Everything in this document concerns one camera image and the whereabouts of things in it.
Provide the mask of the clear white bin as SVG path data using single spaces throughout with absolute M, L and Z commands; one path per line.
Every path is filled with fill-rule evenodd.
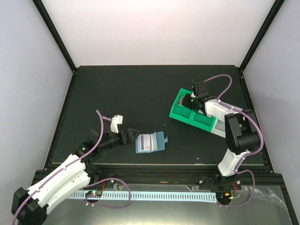
M 215 122 L 210 131 L 212 134 L 225 138 L 225 124 L 221 120 L 215 118 Z

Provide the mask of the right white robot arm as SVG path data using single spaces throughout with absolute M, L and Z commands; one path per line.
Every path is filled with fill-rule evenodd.
M 238 109 L 210 96 L 205 82 L 192 84 L 192 93 L 185 94 L 180 103 L 203 117 L 215 118 L 223 123 L 227 151 L 217 166 L 213 183 L 219 189 L 225 188 L 234 181 L 244 159 L 260 152 L 264 146 L 254 112 Z

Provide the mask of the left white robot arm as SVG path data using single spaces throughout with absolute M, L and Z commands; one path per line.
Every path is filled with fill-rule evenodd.
M 140 130 L 127 128 L 118 133 L 91 130 L 90 136 L 77 146 L 67 159 L 41 181 L 14 192 L 12 224 L 41 225 L 62 201 L 82 188 L 96 187 L 101 180 L 94 162 L 102 152 L 117 145 L 133 144 Z

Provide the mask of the blue card holder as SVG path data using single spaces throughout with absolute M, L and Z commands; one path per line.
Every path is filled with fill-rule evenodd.
M 168 137 L 164 136 L 164 132 L 155 132 L 157 136 L 157 145 L 158 149 L 155 151 L 148 151 L 148 152 L 138 152 L 137 147 L 136 147 L 136 140 L 135 140 L 135 152 L 136 154 L 144 154 L 144 153 L 153 153 L 153 152 L 158 152 L 158 151 L 163 151 L 165 150 L 165 144 L 168 142 Z

